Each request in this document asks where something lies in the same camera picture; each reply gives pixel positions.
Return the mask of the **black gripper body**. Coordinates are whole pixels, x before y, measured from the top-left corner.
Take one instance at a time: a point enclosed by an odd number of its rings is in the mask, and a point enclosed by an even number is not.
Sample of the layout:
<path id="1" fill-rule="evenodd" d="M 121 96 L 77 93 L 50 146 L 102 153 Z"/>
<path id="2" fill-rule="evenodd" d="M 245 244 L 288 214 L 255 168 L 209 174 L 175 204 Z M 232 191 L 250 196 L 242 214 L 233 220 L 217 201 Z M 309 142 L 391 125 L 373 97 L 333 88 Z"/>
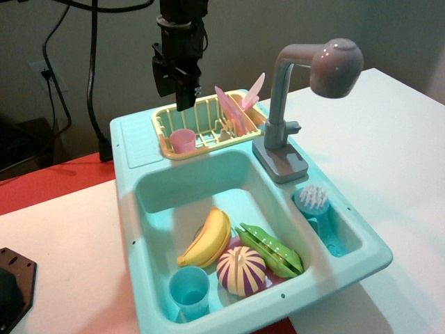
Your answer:
<path id="1" fill-rule="evenodd" d="M 161 41 L 152 45 L 154 56 L 170 70 L 170 77 L 176 78 L 178 69 L 187 71 L 198 67 L 208 46 L 207 32 L 201 20 L 175 24 L 167 20 L 157 22 L 161 28 Z"/>

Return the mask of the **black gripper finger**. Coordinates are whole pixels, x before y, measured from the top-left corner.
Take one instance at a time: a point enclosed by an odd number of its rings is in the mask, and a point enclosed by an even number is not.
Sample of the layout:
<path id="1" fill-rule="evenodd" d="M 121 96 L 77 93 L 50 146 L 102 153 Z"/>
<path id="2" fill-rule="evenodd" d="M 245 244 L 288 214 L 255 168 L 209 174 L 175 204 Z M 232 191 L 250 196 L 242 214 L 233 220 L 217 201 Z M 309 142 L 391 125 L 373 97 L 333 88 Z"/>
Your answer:
<path id="1" fill-rule="evenodd" d="M 152 71 L 158 94 L 161 97 L 174 94 L 176 86 L 170 70 L 156 57 L 152 58 Z"/>
<path id="2" fill-rule="evenodd" d="M 195 105 L 197 96 L 201 93 L 201 71 L 198 67 L 182 71 L 178 69 L 176 78 L 176 104 L 178 111 L 184 111 Z"/>

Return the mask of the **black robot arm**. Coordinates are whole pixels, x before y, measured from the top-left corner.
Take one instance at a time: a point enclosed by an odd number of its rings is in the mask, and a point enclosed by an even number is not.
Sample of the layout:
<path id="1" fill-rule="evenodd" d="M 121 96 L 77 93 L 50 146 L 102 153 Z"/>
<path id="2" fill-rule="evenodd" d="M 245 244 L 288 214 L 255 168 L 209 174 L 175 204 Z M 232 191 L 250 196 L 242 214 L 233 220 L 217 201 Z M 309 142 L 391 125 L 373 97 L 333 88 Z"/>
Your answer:
<path id="1" fill-rule="evenodd" d="M 161 1 L 156 23 L 161 41 L 152 45 L 152 70 L 161 97 L 174 94 L 176 108 L 184 111 L 195 105 L 201 92 L 199 60 L 208 46 L 203 18 L 207 1 Z"/>

